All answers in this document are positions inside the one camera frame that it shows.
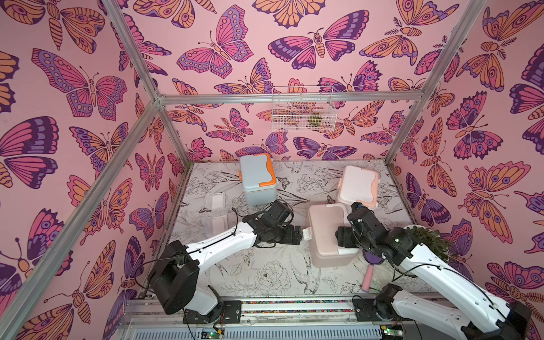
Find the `pink first aid box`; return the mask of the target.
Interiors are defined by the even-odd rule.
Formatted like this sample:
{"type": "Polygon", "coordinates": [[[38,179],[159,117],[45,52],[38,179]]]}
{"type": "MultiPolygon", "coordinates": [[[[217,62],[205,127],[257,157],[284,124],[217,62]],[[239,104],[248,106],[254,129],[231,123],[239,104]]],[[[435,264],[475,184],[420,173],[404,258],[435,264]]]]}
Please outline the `pink first aid box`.
{"type": "Polygon", "coordinates": [[[349,225],[344,204],[311,205],[307,215],[310,226],[303,230],[303,235],[304,240],[310,242],[310,259],[314,267],[347,266],[358,256],[358,248],[345,248],[337,243],[335,233],[338,227],[349,225]]]}

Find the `white and peach first aid box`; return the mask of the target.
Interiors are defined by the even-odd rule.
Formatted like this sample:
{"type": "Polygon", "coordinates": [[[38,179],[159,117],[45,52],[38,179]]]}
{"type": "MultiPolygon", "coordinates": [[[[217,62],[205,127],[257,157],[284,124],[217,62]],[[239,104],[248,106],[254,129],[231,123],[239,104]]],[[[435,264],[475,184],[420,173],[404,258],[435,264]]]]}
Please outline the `white and peach first aid box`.
{"type": "Polygon", "coordinates": [[[345,205],[361,203],[371,210],[376,209],[379,182],[378,172],[348,165],[339,180],[337,201],[345,205]]]}

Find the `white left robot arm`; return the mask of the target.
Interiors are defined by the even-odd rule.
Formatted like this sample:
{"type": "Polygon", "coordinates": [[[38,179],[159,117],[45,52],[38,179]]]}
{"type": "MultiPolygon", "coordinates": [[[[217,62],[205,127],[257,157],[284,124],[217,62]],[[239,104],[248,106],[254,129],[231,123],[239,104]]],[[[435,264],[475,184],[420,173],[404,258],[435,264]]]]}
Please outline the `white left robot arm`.
{"type": "Polygon", "coordinates": [[[294,212],[286,202],[276,200],[245,216],[232,211],[237,218],[234,227],[189,245],[175,240],[152,262],[147,283],[165,314],[186,310],[207,322],[217,320],[223,313],[224,300],[201,278],[210,267],[243,250],[263,245],[298,246],[303,240],[303,228],[292,224],[294,212]]]}

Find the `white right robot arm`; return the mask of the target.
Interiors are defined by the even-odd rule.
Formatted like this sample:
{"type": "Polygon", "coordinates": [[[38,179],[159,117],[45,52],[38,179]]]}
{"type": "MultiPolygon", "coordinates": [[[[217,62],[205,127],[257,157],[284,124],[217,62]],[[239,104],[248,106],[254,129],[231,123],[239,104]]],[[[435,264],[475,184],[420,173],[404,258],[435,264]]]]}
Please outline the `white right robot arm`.
{"type": "Polygon", "coordinates": [[[413,227],[388,230],[362,203],[351,205],[347,221],[336,232],[339,246],[384,259],[402,276],[418,277],[452,303],[446,307],[388,283],[373,302],[381,320],[413,320],[454,339],[527,338],[532,316],[527,306],[507,302],[463,276],[433,253],[413,227]]]}

